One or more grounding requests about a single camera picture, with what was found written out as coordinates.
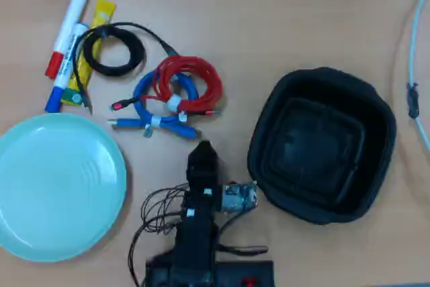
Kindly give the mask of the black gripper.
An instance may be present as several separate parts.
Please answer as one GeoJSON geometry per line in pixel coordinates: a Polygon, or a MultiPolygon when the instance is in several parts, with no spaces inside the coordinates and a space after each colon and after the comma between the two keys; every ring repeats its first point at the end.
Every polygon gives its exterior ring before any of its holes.
{"type": "Polygon", "coordinates": [[[222,188],[218,155],[210,141],[202,140],[188,155],[186,177],[189,184],[188,206],[210,212],[221,211],[222,188]]]}

